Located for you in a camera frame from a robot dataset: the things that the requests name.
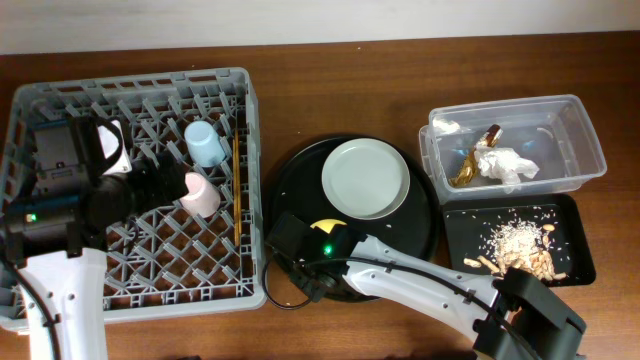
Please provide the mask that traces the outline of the yellow bowl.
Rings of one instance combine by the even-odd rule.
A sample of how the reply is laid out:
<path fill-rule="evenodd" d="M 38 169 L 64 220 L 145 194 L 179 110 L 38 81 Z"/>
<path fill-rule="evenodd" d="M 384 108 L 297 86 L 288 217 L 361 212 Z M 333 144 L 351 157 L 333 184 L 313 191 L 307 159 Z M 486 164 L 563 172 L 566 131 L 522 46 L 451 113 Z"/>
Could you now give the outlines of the yellow bowl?
<path fill-rule="evenodd" d="M 330 234 L 332 229 L 336 225 L 345 225 L 345 222 L 343 222 L 341 220 L 337 220 L 337 219 L 323 219 L 323 220 L 318 220 L 318 221 L 314 222 L 311 225 L 311 228 L 312 229 L 318 228 L 318 229 L 324 231 L 325 233 Z"/>

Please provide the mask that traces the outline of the pink cup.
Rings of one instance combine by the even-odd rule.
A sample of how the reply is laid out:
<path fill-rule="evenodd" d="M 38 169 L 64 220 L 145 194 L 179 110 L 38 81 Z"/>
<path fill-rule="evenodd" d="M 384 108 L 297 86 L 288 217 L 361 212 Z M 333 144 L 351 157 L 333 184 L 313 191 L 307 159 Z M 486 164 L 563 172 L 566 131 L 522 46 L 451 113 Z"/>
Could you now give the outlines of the pink cup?
<path fill-rule="evenodd" d="M 192 216 L 212 216 L 221 204 L 221 196 L 215 186 L 196 172 L 185 175 L 188 193 L 179 199 L 182 207 Z"/>

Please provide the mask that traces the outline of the light blue cup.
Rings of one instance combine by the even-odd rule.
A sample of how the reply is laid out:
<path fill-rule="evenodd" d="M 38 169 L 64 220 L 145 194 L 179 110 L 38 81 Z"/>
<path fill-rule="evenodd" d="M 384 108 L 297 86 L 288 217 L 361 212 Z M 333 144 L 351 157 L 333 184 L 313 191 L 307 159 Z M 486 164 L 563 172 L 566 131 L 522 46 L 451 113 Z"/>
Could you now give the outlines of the light blue cup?
<path fill-rule="evenodd" d="M 195 164 L 203 168 L 215 167 L 226 158 L 220 137 L 214 127 L 206 121 L 190 123 L 184 132 L 189 155 Z"/>

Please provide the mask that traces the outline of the food scraps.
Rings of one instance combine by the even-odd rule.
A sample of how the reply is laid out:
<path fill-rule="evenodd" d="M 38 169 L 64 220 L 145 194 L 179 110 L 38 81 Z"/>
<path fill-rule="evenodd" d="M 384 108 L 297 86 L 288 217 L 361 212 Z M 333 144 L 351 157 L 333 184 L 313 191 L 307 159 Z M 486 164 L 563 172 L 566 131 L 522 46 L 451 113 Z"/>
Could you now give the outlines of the food scraps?
<path fill-rule="evenodd" d="M 567 248 L 559 241 L 557 212 L 540 206 L 492 209 L 480 222 L 480 240 L 473 253 L 464 255 L 464 266 L 486 269 L 503 277 L 510 269 L 523 270 L 551 283 L 568 277 L 556 268 L 555 254 Z"/>

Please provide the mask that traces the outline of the gold snack wrapper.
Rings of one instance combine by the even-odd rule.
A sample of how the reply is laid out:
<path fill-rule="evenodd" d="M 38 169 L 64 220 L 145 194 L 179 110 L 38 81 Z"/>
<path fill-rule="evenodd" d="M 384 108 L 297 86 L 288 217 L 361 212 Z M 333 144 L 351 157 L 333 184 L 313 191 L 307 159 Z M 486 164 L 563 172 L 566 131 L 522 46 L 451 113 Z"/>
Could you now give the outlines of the gold snack wrapper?
<path fill-rule="evenodd" d="M 468 185 L 475 175 L 477 174 L 477 161 L 475 159 L 475 152 L 480 147 L 493 148 L 502 136 L 502 128 L 494 124 L 492 125 L 474 144 L 463 161 L 457 175 L 449 179 L 449 184 L 455 188 L 464 187 Z"/>

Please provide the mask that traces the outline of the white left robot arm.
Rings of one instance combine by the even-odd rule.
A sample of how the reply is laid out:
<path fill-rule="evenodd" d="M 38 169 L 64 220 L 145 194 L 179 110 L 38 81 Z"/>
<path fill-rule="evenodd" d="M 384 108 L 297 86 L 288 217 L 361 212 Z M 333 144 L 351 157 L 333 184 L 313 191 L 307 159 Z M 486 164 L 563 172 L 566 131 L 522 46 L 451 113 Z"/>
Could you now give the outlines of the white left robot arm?
<path fill-rule="evenodd" d="M 6 209 L 1 262 L 21 287 L 34 359 L 105 359 L 109 226 L 186 195 L 168 152 L 112 172 L 127 146 L 114 120 L 37 124 L 36 169 Z"/>

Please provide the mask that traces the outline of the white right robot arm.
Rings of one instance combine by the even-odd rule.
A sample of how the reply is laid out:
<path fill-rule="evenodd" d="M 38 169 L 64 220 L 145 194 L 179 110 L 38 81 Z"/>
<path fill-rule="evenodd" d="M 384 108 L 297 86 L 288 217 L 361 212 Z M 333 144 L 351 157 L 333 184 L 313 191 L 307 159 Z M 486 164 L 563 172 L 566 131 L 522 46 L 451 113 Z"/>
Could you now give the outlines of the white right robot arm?
<path fill-rule="evenodd" d="M 291 267 L 310 302 L 346 284 L 457 330 L 479 359 L 579 358 L 584 320 L 543 282 L 521 269 L 474 275 L 399 252 L 343 224 L 330 231 L 283 213 L 266 244 Z"/>

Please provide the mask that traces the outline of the grey dishwasher rack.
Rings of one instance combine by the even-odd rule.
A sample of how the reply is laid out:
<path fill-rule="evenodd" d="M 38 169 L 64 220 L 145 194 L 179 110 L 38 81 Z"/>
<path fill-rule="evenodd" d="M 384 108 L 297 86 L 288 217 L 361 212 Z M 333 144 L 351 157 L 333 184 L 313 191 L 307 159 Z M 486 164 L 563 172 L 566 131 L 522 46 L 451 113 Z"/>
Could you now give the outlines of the grey dishwasher rack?
<path fill-rule="evenodd" d="M 168 151 L 187 172 L 206 177 L 221 204 L 208 218 L 179 203 L 107 231 L 103 308 L 107 323 L 253 310 L 265 295 L 258 100 L 242 68 L 146 74 L 19 87 L 6 114 L 1 201 L 10 203 L 34 167 L 33 125 L 70 116 L 115 118 L 128 126 L 128 156 Z M 210 123 L 225 160 L 203 168 L 184 138 Z"/>

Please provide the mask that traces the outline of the round black tray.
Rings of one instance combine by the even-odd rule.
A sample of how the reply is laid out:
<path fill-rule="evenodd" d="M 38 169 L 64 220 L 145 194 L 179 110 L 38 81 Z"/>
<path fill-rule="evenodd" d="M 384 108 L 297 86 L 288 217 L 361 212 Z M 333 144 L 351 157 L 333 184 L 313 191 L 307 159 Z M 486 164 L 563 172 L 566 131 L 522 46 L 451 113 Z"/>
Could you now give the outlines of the round black tray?
<path fill-rule="evenodd" d="M 271 178 L 267 187 L 266 226 L 271 231 L 284 212 L 312 225 L 323 219 L 337 219 L 345 225 L 377 238 L 391 249 L 422 260 L 433 256 L 438 243 L 439 202 L 430 180 L 411 159 L 407 162 L 411 185 L 403 204 L 392 214 L 377 220 L 358 220 L 331 205 L 321 185 L 322 166 L 338 145 L 356 137 L 334 137 L 317 142 L 296 154 Z"/>

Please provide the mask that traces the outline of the grey round plate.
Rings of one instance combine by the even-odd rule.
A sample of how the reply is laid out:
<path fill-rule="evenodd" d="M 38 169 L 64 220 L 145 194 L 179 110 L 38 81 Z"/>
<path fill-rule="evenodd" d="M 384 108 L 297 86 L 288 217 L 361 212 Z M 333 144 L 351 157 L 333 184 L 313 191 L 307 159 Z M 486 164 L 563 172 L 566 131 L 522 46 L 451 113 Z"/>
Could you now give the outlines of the grey round plate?
<path fill-rule="evenodd" d="M 331 205 L 358 220 L 377 220 L 395 212 L 409 194 L 407 162 L 390 144 L 356 138 L 327 156 L 321 185 Z"/>

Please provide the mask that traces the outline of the black rectangular tray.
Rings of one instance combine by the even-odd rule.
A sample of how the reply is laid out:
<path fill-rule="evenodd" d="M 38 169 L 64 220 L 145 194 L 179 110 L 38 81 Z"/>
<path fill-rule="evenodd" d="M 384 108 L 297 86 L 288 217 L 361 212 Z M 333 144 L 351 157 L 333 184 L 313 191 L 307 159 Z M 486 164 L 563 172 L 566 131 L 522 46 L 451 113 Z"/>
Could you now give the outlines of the black rectangular tray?
<path fill-rule="evenodd" d="M 596 279 L 595 265 L 577 205 L 566 194 L 547 194 L 514 198 L 495 198 L 452 202 L 444 206 L 444 229 L 448 242 L 451 266 L 455 270 L 491 275 L 488 270 L 469 268 L 462 263 L 465 254 L 480 240 L 480 222 L 489 218 L 492 209 L 540 206 L 557 212 L 559 241 L 567 248 L 553 256 L 556 268 L 566 271 L 564 280 L 545 283 L 549 287 L 590 285 Z"/>

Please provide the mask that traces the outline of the small white tissue piece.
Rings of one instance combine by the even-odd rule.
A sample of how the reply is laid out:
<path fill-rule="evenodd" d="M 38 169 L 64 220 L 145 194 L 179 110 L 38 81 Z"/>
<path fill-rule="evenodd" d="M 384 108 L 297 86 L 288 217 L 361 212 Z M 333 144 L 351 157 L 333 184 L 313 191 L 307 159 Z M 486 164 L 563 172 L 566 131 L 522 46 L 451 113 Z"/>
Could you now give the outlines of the small white tissue piece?
<path fill-rule="evenodd" d="M 462 134 L 469 131 L 468 127 L 462 126 L 456 121 L 441 117 L 434 118 L 430 125 L 433 127 L 433 133 L 437 137 Z"/>

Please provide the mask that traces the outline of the clear plastic bin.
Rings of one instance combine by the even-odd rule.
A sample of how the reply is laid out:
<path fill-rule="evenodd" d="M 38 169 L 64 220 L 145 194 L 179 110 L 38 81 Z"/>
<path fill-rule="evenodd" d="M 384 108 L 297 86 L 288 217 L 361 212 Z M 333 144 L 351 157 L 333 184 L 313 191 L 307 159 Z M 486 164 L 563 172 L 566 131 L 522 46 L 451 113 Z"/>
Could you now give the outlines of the clear plastic bin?
<path fill-rule="evenodd" d="M 453 120 L 469 131 L 437 137 L 431 121 Z M 521 178 L 520 188 L 504 192 L 500 180 L 476 175 L 467 186 L 455 188 L 457 175 L 476 141 L 497 124 L 503 134 L 497 146 L 512 148 L 540 168 L 533 179 Z M 554 95 L 436 108 L 419 131 L 424 171 L 439 202 L 565 193 L 607 171 L 596 131 L 581 100 L 574 95 Z"/>

